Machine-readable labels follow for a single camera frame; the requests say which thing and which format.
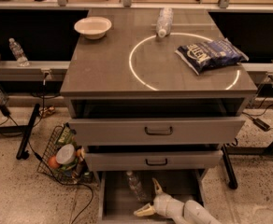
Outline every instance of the drawer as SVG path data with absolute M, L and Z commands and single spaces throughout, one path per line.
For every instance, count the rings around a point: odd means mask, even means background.
M 164 192 L 173 198 L 186 202 L 195 200 L 204 205 L 201 179 L 196 170 L 144 171 L 136 172 L 141 179 L 147 199 L 139 203 L 128 188 L 125 172 L 104 172 L 99 192 L 99 215 L 97 223 L 112 224 L 174 224 L 170 218 L 160 215 L 136 217 L 134 211 L 155 198 L 152 178 L 161 185 Z
M 242 117 L 184 119 L 71 119 L 80 145 L 223 144 L 234 142 Z
M 154 153 L 87 153 L 90 171 L 178 170 L 215 167 L 223 154 L 218 151 Z

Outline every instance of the white bowl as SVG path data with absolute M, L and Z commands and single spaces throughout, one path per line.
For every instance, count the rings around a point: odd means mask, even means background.
M 74 29 L 84 35 L 86 38 L 95 40 L 103 37 L 110 29 L 111 22 L 109 19 L 101 17 L 90 17 L 79 20 L 75 23 Z
M 76 157 L 76 150 L 71 144 L 61 147 L 61 149 L 56 154 L 56 161 L 60 164 L 69 164 Z

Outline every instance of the floor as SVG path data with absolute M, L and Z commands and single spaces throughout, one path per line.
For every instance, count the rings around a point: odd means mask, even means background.
M 261 104 L 260 99 L 254 104 Z M 11 98 L 8 109 L 11 117 L 24 125 L 28 122 L 37 98 L 27 102 Z M 260 114 L 272 99 L 266 99 L 260 108 L 246 109 L 250 114 Z M 44 152 L 54 127 L 69 120 L 67 109 L 60 98 L 46 100 L 46 105 L 55 105 L 56 112 L 41 120 L 33 129 L 30 145 L 40 155 Z M 237 136 L 240 147 L 266 147 L 273 140 L 273 129 L 263 132 L 246 116 L 246 123 Z M 273 106 L 261 119 L 273 128 Z M 0 112 L 0 124 L 6 118 Z M 14 125 L 9 120 L 2 125 Z M 17 160 L 16 154 L 22 138 L 5 137 L 0 134 L 0 223 L 66 224 L 96 223 L 98 213 L 98 187 L 62 186 L 37 172 L 39 160 L 31 154 L 27 160 Z M 203 180 L 205 207 L 222 224 L 273 223 L 273 158 L 259 156 L 231 156 L 237 176 L 238 188 L 229 189 L 223 161 L 210 169 Z

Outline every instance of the black basket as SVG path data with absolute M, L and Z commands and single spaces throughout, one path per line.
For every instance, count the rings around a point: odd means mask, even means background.
M 63 131 L 63 126 L 56 126 L 50 136 L 50 141 L 47 144 L 47 147 L 44 151 L 42 160 L 37 167 L 37 171 L 41 174 L 47 175 L 55 181 L 58 181 L 62 184 L 77 184 L 77 183 L 92 183 L 93 181 L 93 173 L 85 172 L 82 174 L 80 180 L 75 180 L 71 176 L 70 171 L 61 171 L 59 169 L 50 168 L 47 163 L 49 158 L 52 155 L 55 155 L 58 150 L 63 146 L 57 144 L 57 139 L 60 137 L 61 132 Z

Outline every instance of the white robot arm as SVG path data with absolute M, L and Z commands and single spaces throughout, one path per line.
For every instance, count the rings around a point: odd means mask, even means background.
M 176 224 L 221 224 L 198 202 L 190 200 L 183 203 L 176 200 L 163 192 L 155 178 L 152 180 L 156 194 L 153 205 L 147 203 L 134 212 L 135 216 L 144 217 L 157 213 L 172 218 Z

